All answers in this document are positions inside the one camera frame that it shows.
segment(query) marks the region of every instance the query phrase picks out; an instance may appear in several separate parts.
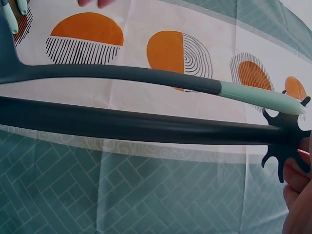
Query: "teal fabric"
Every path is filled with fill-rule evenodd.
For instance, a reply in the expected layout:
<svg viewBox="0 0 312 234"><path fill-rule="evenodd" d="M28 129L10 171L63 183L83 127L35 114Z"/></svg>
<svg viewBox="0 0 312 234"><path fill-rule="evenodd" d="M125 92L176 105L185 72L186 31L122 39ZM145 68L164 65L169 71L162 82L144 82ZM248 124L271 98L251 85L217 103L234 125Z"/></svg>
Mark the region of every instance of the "teal fabric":
<svg viewBox="0 0 312 234"><path fill-rule="evenodd" d="M312 31L279 0L163 0L188 2L239 20L285 43L312 60Z"/></svg>
<svg viewBox="0 0 312 234"><path fill-rule="evenodd" d="M0 131L0 230L279 234L282 185L269 178L257 164L119 155Z"/></svg>

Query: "black line pattern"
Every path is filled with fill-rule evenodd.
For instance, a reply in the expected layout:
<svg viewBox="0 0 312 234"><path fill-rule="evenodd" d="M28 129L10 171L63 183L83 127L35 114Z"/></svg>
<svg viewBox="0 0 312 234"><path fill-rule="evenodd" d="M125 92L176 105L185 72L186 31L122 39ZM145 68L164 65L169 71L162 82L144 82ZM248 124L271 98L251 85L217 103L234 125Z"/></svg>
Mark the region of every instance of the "black line pattern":
<svg viewBox="0 0 312 234"><path fill-rule="evenodd" d="M208 50L196 38L183 33L184 73L202 78L212 78L212 64Z"/></svg>
<svg viewBox="0 0 312 234"><path fill-rule="evenodd" d="M79 39L49 37L45 42L46 54L54 64L109 64L120 46L89 42Z"/></svg>
<svg viewBox="0 0 312 234"><path fill-rule="evenodd" d="M274 91L274 87L273 84L271 83L270 80L270 76L267 73L267 71L265 70L262 62L260 61L260 59L256 58L254 55L251 55L249 53L240 53L238 55L235 55L231 61L230 61L230 70L231 70L231 74L232 74L232 81L233 83L238 83L241 84L240 78L239 78L239 74L238 74L238 67L242 62L246 62L246 61L250 61L253 62L255 64L257 64L261 70L264 72L264 74L266 75L271 89ZM262 107L259 106L255 106L255 105L251 105L253 106L256 110L258 110L259 112L262 112Z"/></svg>
<svg viewBox="0 0 312 234"><path fill-rule="evenodd" d="M30 8L28 8L27 14L25 16L22 16L19 21L19 28L26 27L22 35L15 41L15 46L18 46L22 40L25 39L25 37L29 34L31 24L33 22L33 13L30 11Z"/></svg>

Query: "orange semicircle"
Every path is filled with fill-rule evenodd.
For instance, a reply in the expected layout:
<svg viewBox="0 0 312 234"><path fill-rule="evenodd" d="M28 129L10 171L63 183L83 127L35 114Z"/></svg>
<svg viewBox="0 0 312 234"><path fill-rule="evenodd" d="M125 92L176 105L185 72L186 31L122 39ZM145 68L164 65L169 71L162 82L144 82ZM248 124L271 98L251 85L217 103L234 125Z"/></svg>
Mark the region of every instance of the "orange semicircle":
<svg viewBox="0 0 312 234"><path fill-rule="evenodd" d="M25 30L27 28L27 23L28 23L27 16L22 15L19 19L19 22L18 22L19 32L14 35L14 42L17 42L18 39L21 38L21 36L23 35L23 33L25 32Z"/></svg>
<svg viewBox="0 0 312 234"><path fill-rule="evenodd" d="M242 84L261 89L272 90L269 78L254 62L245 61L238 66L238 75Z"/></svg>
<svg viewBox="0 0 312 234"><path fill-rule="evenodd" d="M307 97L307 93L300 81L295 77L288 77L285 81L286 94L300 101Z"/></svg>
<svg viewBox="0 0 312 234"><path fill-rule="evenodd" d="M147 44L147 59L152 69L184 74L183 34L162 31Z"/></svg>
<svg viewBox="0 0 312 234"><path fill-rule="evenodd" d="M51 36L123 45L121 28L112 19L93 12L79 13L62 20Z"/></svg>

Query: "hand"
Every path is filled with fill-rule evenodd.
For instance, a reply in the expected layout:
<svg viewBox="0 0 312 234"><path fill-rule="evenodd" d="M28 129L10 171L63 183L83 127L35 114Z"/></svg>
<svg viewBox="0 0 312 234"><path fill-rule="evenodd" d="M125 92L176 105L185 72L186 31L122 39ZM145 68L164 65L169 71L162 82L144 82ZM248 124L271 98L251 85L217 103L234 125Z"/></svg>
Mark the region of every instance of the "hand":
<svg viewBox="0 0 312 234"><path fill-rule="evenodd" d="M92 2L92 0L77 0L79 6L85 6ZM97 6L99 8L103 8L104 6L110 4L113 0L97 0Z"/></svg>
<svg viewBox="0 0 312 234"><path fill-rule="evenodd" d="M312 136L301 142L300 149L312 152ZM303 160L311 166L310 154L299 151ZM312 233L312 171L304 173L293 159L285 162L283 176L288 183L284 187L284 199L289 210L283 234Z"/></svg>

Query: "mint green handle tip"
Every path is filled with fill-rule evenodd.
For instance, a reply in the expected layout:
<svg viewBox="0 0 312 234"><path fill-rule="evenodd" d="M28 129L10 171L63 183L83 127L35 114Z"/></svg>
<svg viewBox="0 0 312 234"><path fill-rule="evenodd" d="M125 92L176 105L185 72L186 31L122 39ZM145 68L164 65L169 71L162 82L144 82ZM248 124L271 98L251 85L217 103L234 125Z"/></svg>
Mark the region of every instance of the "mint green handle tip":
<svg viewBox="0 0 312 234"><path fill-rule="evenodd" d="M28 10L27 0L18 0L18 6L21 14L26 15Z"/></svg>
<svg viewBox="0 0 312 234"><path fill-rule="evenodd" d="M9 4L6 4L2 7L4 16L9 24L10 30L13 34L17 34L19 32L19 25L15 18L15 15L12 11L12 8Z"/></svg>
<svg viewBox="0 0 312 234"><path fill-rule="evenodd" d="M242 101L289 115L301 115L306 112L306 107L300 101L286 94L224 81L221 81L221 85L222 89L219 96L224 98Z"/></svg>

